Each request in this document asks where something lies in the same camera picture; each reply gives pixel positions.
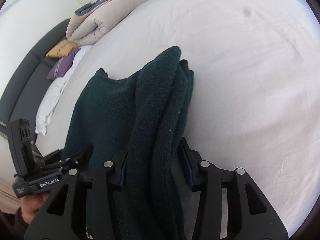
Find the left hand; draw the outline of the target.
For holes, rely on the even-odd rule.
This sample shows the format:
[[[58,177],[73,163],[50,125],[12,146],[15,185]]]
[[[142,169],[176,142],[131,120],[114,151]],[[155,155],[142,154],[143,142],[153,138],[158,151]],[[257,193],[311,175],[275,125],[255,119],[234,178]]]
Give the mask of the left hand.
[[[37,211],[47,200],[49,193],[30,194],[21,198],[21,213],[23,220],[30,224],[35,218]]]

